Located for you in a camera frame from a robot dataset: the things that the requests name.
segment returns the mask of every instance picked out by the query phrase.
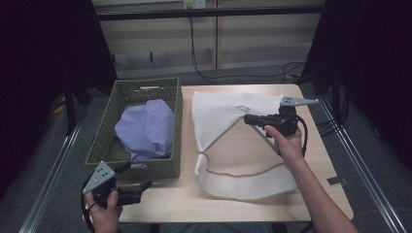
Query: white towel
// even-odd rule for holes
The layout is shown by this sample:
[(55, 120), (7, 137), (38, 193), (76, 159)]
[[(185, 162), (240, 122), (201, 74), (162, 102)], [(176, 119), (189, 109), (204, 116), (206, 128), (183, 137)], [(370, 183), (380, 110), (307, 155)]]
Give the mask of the white towel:
[(191, 114), (200, 151), (194, 174), (206, 192), (220, 198), (255, 200), (296, 189), (273, 139), (265, 138), (261, 128), (243, 122), (244, 114), (277, 114), (282, 98), (194, 93)]

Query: purple cloth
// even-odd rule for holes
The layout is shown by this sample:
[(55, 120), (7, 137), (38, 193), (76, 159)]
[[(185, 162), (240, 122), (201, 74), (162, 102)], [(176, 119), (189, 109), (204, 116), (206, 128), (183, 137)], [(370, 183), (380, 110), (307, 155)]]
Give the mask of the purple cloth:
[(115, 126), (130, 160), (165, 158), (172, 153), (174, 114), (161, 99), (127, 106)]

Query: wall outlet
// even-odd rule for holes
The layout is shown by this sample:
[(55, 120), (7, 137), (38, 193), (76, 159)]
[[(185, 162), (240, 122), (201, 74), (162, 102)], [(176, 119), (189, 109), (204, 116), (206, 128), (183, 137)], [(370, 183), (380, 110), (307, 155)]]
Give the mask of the wall outlet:
[(184, 0), (184, 9), (206, 9), (206, 0)]
[(194, 9), (194, 0), (184, 0), (183, 9)]
[(194, 0), (195, 9), (206, 9), (206, 0)]

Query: person's wrist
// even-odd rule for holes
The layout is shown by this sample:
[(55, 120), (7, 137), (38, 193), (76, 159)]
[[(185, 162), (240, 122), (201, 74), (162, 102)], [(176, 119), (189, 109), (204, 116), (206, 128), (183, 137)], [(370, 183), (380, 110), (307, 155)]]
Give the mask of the person's wrist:
[(95, 233), (119, 233), (121, 231), (117, 230), (95, 230)]
[(302, 167), (307, 166), (305, 159), (303, 156), (296, 156), (292, 159), (286, 159), (285, 164), (291, 172), (300, 170)]

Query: person's arm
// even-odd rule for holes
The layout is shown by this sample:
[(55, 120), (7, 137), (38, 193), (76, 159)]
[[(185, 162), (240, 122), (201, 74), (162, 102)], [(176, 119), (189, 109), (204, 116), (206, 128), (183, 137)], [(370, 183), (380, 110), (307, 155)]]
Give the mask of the person's arm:
[(358, 232), (355, 225), (326, 193), (302, 156), (301, 132), (285, 138), (276, 128), (264, 130), (275, 139), (285, 165), (291, 171), (312, 218), (316, 232)]
[(100, 207), (95, 204), (91, 192), (85, 195), (95, 233), (117, 233), (119, 231), (119, 216), (123, 210), (122, 206), (117, 206), (119, 193), (112, 191), (107, 198), (107, 207)]

